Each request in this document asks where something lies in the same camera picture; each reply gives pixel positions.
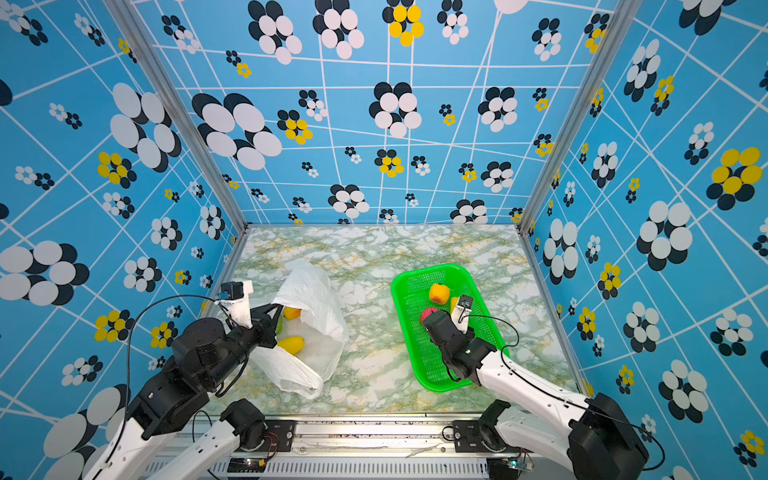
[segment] black cable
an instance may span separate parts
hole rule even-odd
[[[208,412],[205,410],[197,410],[194,415],[192,415],[192,443],[194,443],[194,421],[197,420],[197,414],[198,413],[204,413],[206,417],[208,417],[208,424],[210,426],[214,426],[213,420],[210,419],[210,415],[208,415]],[[221,478],[218,478],[214,473],[210,470],[210,468],[207,469],[208,473],[210,473],[210,476],[214,477],[216,480],[221,480]]]
[[[504,363],[504,366],[505,366],[505,367],[507,367],[507,368],[509,369],[509,372],[513,372],[515,375],[517,375],[517,376],[520,378],[520,380],[522,380],[523,382],[525,382],[525,383],[529,384],[529,385],[530,385],[530,386],[532,386],[533,388],[537,389],[539,392],[541,392],[541,393],[544,393],[545,395],[552,397],[552,398],[553,398],[553,399],[555,399],[555,400],[558,400],[558,401],[560,401],[560,402],[564,402],[564,403],[567,403],[568,405],[571,405],[571,406],[577,407],[577,408],[579,408],[579,409],[582,409],[582,410],[584,410],[584,411],[586,411],[586,412],[594,413],[595,415],[599,415],[599,416],[605,417],[606,419],[612,420],[612,421],[614,421],[614,422],[618,422],[618,423],[624,423],[625,425],[629,425],[630,427],[632,427],[632,428],[635,428],[635,429],[637,429],[638,431],[640,431],[640,432],[643,432],[643,433],[644,433],[646,436],[650,437],[650,439],[651,439],[651,440],[653,440],[654,442],[656,442],[656,445],[659,445],[659,449],[661,450],[661,462],[658,462],[658,463],[657,463],[656,465],[654,465],[653,467],[650,467],[650,468],[643,468],[643,472],[647,472],[647,471],[649,471],[649,470],[656,470],[657,468],[661,467],[661,466],[664,464],[664,461],[667,459],[667,454],[664,452],[664,447],[663,447],[663,446],[661,446],[661,444],[659,443],[659,441],[658,441],[658,440],[656,440],[656,438],[655,438],[653,435],[651,435],[651,434],[650,434],[650,433],[649,433],[647,430],[645,430],[645,429],[643,429],[642,427],[640,427],[640,426],[638,426],[638,425],[635,425],[635,424],[633,424],[633,423],[625,422],[624,420],[620,420],[620,419],[615,419],[614,417],[612,417],[612,416],[610,416],[610,415],[605,415],[604,413],[601,413],[601,412],[595,412],[594,410],[590,410],[589,408],[587,408],[587,407],[585,407],[585,406],[581,406],[581,405],[578,405],[577,403],[573,403],[573,402],[571,402],[570,400],[562,399],[562,398],[560,398],[560,397],[558,397],[558,396],[556,396],[556,395],[553,395],[553,394],[551,394],[550,392],[547,392],[546,390],[544,390],[544,389],[540,388],[539,386],[536,386],[536,385],[534,385],[534,384],[533,384],[533,383],[532,383],[530,380],[528,380],[528,379],[526,379],[524,376],[520,375],[520,373],[519,373],[519,372],[516,372],[516,371],[514,371],[514,370],[512,369],[512,367],[510,367],[510,366],[509,366],[509,365],[506,363],[506,361],[504,360],[504,349],[505,349],[505,348],[507,348],[507,347],[512,347],[512,346],[513,346],[513,345],[504,345],[504,346],[502,347],[502,350],[501,350],[501,355],[500,355],[500,357],[502,358],[502,363]]]
[[[204,295],[193,295],[192,293],[184,293],[184,294],[181,294],[181,295],[167,296],[167,297],[165,297],[165,298],[163,298],[161,300],[158,300],[157,302],[151,303],[147,308],[145,308],[144,310],[141,310],[141,312],[136,316],[136,321],[134,322],[134,325],[129,329],[128,340],[126,342],[127,352],[125,353],[125,386],[126,386],[127,393],[125,395],[125,412],[124,412],[125,417],[123,418],[123,425],[120,428],[120,433],[118,434],[118,439],[114,443],[114,447],[112,447],[112,451],[109,452],[109,455],[104,460],[104,463],[109,463],[110,458],[112,458],[112,455],[114,455],[114,453],[117,451],[118,445],[120,445],[120,440],[123,438],[123,433],[125,432],[125,426],[128,423],[128,403],[131,400],[131,340],[134,337],[134,331],[136,330],[136,327],[139,324],[139,320],[141,319],[141,316],[144,315],[145,312],[147,312],[147,310],[149,310],[153,306],[157,305],[158,303],[162,303],[162,302],[164,302],[166,300],[172,300],[174,298],[181,298],[181,297],[185,297],[185,296],[192,296],[194,298],[202,298],[202,299],[210,300],[211,302],[216,303],[219,306],[219,308],[221,308],[221,310],[224,312],[224,314],[227,316],[227,320],[229,322],[233,322],[232,317],[230,316],[230,313],[227,311],[227,309],[224,308],[221,305],[221,303],[218,303],[219,300],[214,300],[214,299],[212,299],[212,298],[210,298],[208,296],[204,296]],[[101,473],[103,471],[104,471],[104,469],[102,468],[101,470],[96,472],[96,475],[94,475],[94,480],[96,480],[96,478],[98,478],[98,476],[101,475]]]

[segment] metal frame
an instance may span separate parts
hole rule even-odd
[[[549,155],[547,163],[541,169],[541,174],[536,180],[531,196],[528,198],[528,204],[525,205],[523,220],[520,224],[520,231],[525,232],[533,223],[535,213],[539,211],[544,203],[549,190],[551,179],[560,168],[565,158],[568,156],[568,147],[573,143],[576,134],[581,128],[581,124],[589,112],[589,106],[594,98],[594,93],[599,89],[608,68],[616,58],[619,47],[627,36],[627,31],[632,25],[637,10],[643,0],[620,0],[616,5],[614,16],[611,18],[611,26],[606,31],[606,35],[600,44],[600,49],[592,59],[592,64],[587,69],[587,74],[581,82],[581,86],[576,92],[576,98],[568,109],[565,121],[560,127],[558,136],[555,137],[554,149]]]
[[[240,211],[240,207],[237,206],[232,193],[221,182],[219,168],[208,151],[208,146],[197,132],[192,118],[187,114],[187,109],[167,73],[167,69],[148,41],[149,36],[144,26],[139,22],[130,0],[104,0],[104,4],[131,46],[141,70],[144,71],[157,92],[157,96],[163,102],[168,115],[176,124],[181,138],[189,148],[189,155],[197,162],[203,178],[218,197],[221,207],[229,216],[232,224],[237,227],[237,231],[243,232],[247,225],[245,216]]]

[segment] yellow mango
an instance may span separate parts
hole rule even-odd
[[[289,336],[286,339],[280,340],[277,346],[285,349],[291,355],[296,355],[304,348],[304,339],[300,336]]]
[[[300,315],[301,315],[301,309],[291,308],[289,306],[283,309],[283,316],[286,317],[286,319],[288,320],[299,318]]]

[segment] yellow circle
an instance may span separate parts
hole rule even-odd
[[[413,25],[411,25],[411,33],[413,33],[414,37],[421,38],[422,35],[424,35],[424,24],[421,22],[414,22]]]
[[[408,16],[408,10],[403,5],[397,5],[393,14],[396,22],[402,22]]]
[[[741,172],[741,181],[745,184],[756,184],[763,177],[763,169],[757,165],[750,165]]]
[[[728,167],[718,167],[712,172],[712,181],[716,184],[722,184],[730,176]]]
[[[726,153],[723,154],[723,158],[720,159],[720,163],[725,165],[726,167],[732,167],[736,164],[736,162],[739,161],[739,151],[735,148],[731,148]]]
[[[727,194],[733,195],[739,191],[742,185],[739,177],[731,177],[723,182],[723,190],[725,190]]]
[[[400,25],[398,22],[392,22],[389,24],[389,34],[392,37],[398,38],[401,33],[402,33],[402,25]]]
[[[422,17],[422,10],[417,5],[411,5],[408,8],[408,20],[411,23],[417,22]]]
[[[410,31],[404,31],[400,35],[400,43],[403,47],[410,47],[413,43],[413,34]]]
[[[743,166],[754,165],[760,159],[760,149],[755,147],[749,147],[745,151],[741,152],[741,164]]]

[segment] white circle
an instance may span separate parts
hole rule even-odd
[[[672,401],[683,410],[688,410],[688,407],[690,407],[690,399],[682,390],[674,390],[672,392]]]
[[[643,223],[643,226],[640,227],[640,238],[645,242],[652,242],[656,238],[656,235],[658,235],[658,228],[656,228],[656,224],[652,221],[647,221]]]
[[[661,338],[661,331],[659,330],[659,327],[655,325],[649,325],[645,328],[645,333],[648,335],[648,339],[651,342],[658,342]]]
[[[648,335],[645,334],[643,327],[639,326],[634,329],[634,339],[640,343],[643,343],[648,339]]]
[[[499,111],[502,109],[503,105],[504,105],[504,101],[502,100],[502,98],[495,97],[488,102],[488,109],[490,111]]]
[[[659,200],[650,206],[648,216],[652,222],[661,223],[667,219],[668,213],[667,204]]]
[[[398,102],[398,105],[400,106],[403,111],[414,111],[416,109],[416,96],[407,91],[406,93],[400,95],[400,99]]]
[[[118,83],[112,88],[112,98],[118,110],[129,118],[141,115],[141,101],[133,88],[125,83]]]
[[[678,378],[672,372],[664,372],[664,374],[661,376],[661,379],[664,381],[664,385],[672,390],[675,390],[678,386],[680,386]]]
[[[380,111],[378,114],[376,114],[373,120],[375,121],[377,127],[389,128],[389,125],[392,124],[392,115],[390,115],[389,112]]]
[[[232,157],[237,153],[235,141],[227,136],[227,134],[223,134],[220,131],[210,132],[208,136],[205,137],[205,141],[215,154],[219,154],[222,157]]]
[[[518,120],[518,112],[511,111],[502,117],[502,120],[504,121],[504,125],[512,125]]]
[[[418,128],[419,125],[422,124],[422,116],[418,111],[410,111],[405,115],[402,121],[408,128]]]
[[[669,221],[675,227],[682,227],[688,220],[690,220],[690,208],[686,204],[675,204],[669,209]]]
[[[352,57],[352,45],[350,45],[349,42],[342,40],[336,45],[336,53],[339,58],[346,60]]]
[[[139,130],[136,124],[125,115],[113,116],[109,122],[109,129],[112,137],[123,147],[133,148],[139,141]]]
[[[292,59],[290,52],[285,47],[277,47],[277,50],[275,50],[275,58],[277,58],[277,61],[283,65],[288,65]]]
[[[659,260],[667,258],[671,251],[672,246],[666,237],[658,237],[650,244],[650,252]]]
[[[259,17],[259,29],[270,37],[277,33],[277,25],[275,25],[275,21],[269,15],[261,15]]]
[[[403,138],[408,133],[408,128],[401,121],[399,121],[389,127],[389,133],[392,134],[394,138]]]
[[[552,265],[550,265],[550,270],[552,276],[559,278],[563,276],[563,272],[565,270],[565,262],[563,261],[563,257],[560,255],[557,255],[555,258],[552,259]]]
[[[21,273],[32,266],[33,261],[32,252],[19,245],[8,247],[0,253],[0,267],[9,273]]]
[[[301,45],[301,40],[299,40],[299,37],[296,37],[295,35],[289,35],[288,38],[286,38],[286,48],[290,53],[298,55],[301,53],[303,46]]]
[[[578,234],[578,227],[576,223],[568,222],[563,227],[563,243],[565,245],[573,245],[576,243],[576,235]]]
[[[154,93],[148,92],[141,97],[141,107],[144,109],[144,114],[152,123],[159,124],[165,120],[165,108],[163,108],[163,102]]]
[[[568,247],[563,251],[563,262],[566,270],[576,270],[578,266],[578,252],[573,247]]]
[[[79,413],[67,415],[56,422],[43,442],[45,456],[59,458],[67,455],[83,439],[87,426],[85,417]]]
[[[69,452],[48,470],[43,480],[78,480],[83,475],[85,460],[80,452]]]
[[[645,319],[650,323],[651,325],[656,325],[659,323],[659,313],[652,308],[645,310]]]
[[[48,272],[48,277],[53,283],[56,283],[57,285],[66,285],[67,283],[70,283],[72,280],[74,280],[76,273],[77,270],[71,263],[57,262],[54,263],[51,267],[51,270]]]
[[[357,28],[352,30],[349,33],[349,35],[346,36],[346,39],[349,42],[349,44],[352,45],[353,48],[360,48],[360,47],[362,47],[362,44],[365,43],[365,41],[366,41],[365,36]]]
[[[725,337],[726,340],[732,343],[739,341],[739,334],[736,333],[735,330],[728,329],[725,331],[725,333],[723,333],[723,336]]]
[[[203,120],[216,131],[229,133],[235,129],[235,119],[223,105],[209,103],[201,111]]]
[[[637,318],[637,315],[634,313],[628,313],[627,314],[627,325],[629,325],[631,328],[637,328],[638,325],[640,325],[640,319]]]
[[[277,49],[277,45],[275,44],[274,39],[269,35],[261,35],[259,38],[259,47],[261,47],[261,51],[268,55],[272,55]]]
[[[637,315],[639,317],[642,317],[643,315],[645,315],[645,305],[643,305],[640,302],[633,303],[632,304],[632,312],[635,315]]]
[[[707,401],[707,397],[702,392],[694,390],[688,394],[691,406],[693,406],[699,412],[706,412],[710,408],[710,403]]]
[[[391,91],[386,92],[379,99],[379,105],[381,105],[381,108],[383,108],[385,111],[392,112],[397,110],[397,107],[398,107],[397,95],[393,94]]]
[[[671,368],[672,373],[674,373],[677,378],[684,379],[688,377],[688,367],[686,367],[685,363],[682,363],[680,360],[672,360]]]
[[[672,230],[670,244],[677,251],[687,250],[694,242],[694,235],[686,227],[678,227]]]
[[[336,36],[333,30],[323,30],[323,33],[320,34],[320,40],[323,41],[323,45],[327,48],[335,48],[336,44],[339,43],[339,37]]]
[[[283,37],[287,37],[293,33],[293,23],[290,21],[290,18],[285,15],[277,17],[277,20],[275,20],[275,27],[277,28],[277,31],[283,34]]]
[[[176,148],[176,136],[165,124],[157,124],[154,127],[154,143],[169,154]]]
[[[480,116],[480,121],[484,125],[490,125],[494,119],[496,119],[496,116],[493,114],[492,111],[486,111],[483,115]]]

